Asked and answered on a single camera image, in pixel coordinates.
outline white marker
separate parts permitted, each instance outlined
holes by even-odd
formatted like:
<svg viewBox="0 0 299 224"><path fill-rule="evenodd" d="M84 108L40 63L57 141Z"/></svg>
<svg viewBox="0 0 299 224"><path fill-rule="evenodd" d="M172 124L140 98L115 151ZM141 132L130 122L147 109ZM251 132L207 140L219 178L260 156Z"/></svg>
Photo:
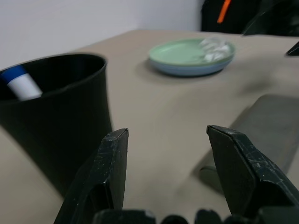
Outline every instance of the white marker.
<svg viewBox="0 0 299 224"><path fill-rule="evenodd" d="M19 100L38 98L43 93L21 65L6 69L1 78Z"/></svg>

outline table surface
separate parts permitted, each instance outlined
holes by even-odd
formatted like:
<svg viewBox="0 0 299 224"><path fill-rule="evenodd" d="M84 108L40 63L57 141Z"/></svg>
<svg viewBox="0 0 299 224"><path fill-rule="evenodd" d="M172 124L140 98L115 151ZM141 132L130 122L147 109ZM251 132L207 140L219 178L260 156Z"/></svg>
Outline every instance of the table surface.
<svg viewBox="0 0 299 224"><path fill-rule="evenodd" d="M266 93L299 97L299 59L285 57L296 38L220 34L236 45L236 57L208 77L168 77L148 64L157 44L210 35L136 30L78 50L108 59L113 127L129 129L125 209L151 210L158 220L176 213L192 221L200 208L227 216L225 198L192 174L210 150L206 126L230 126ZM0 143L0 223L53 223L58 194L4 130ZM299 187L296 157L288 176Z"/></svg>

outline green plate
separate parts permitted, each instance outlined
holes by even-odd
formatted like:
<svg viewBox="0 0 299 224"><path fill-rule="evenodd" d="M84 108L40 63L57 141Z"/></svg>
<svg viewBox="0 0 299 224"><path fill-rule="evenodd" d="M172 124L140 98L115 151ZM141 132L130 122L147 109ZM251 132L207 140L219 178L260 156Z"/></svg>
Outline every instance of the green plate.
<svg viewBox="0 0 299 224"><path fill-rule="evenodd" d="M154 62L176 66L209 66L233 58L235 47L228 43L231 51L228 57L213 62L203 61L204 52L199 46L203 40L186 39L164 43L152 48L149 51L149 58Z"/></svg>

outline black plastic cup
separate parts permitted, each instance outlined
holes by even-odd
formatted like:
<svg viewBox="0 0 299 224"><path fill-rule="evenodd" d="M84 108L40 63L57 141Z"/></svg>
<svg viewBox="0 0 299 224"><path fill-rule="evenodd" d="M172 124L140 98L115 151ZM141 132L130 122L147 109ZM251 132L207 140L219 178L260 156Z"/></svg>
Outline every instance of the black plastic cup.
<svg viewBox="0 0 299 224"><path fill-rule="evenodd" d="M22 66L43 94L19 101L0 80L0 124L65 196L79 167L112 131L106 61L70 54Z"/></svg>

